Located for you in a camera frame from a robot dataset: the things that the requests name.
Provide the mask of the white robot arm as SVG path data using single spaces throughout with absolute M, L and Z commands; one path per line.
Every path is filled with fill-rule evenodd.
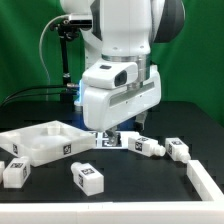
M 151 47 L 167 43 L 185 20 L 182 0 L 60 0 L 68 21 L 85 42 L 81 106 L 85 126 L 118 143 L 117 126 L 130 118 L 143 123 L 161 100 Z

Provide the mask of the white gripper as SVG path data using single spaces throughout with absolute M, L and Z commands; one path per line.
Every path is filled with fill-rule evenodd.
M 160 75 L 157 66 L 151 65 L 150 78 L 143 82 L 141 88 L 104 90 L 88 86 L 83 96 L 84 124 L 91 130 L 107 130 L 109 144 L 117 146 L 120 137 L 114 126 L 137 115 L 135 130 L 143 131 L 148 114 L 146 110 L 157 105 L 160 100 Z

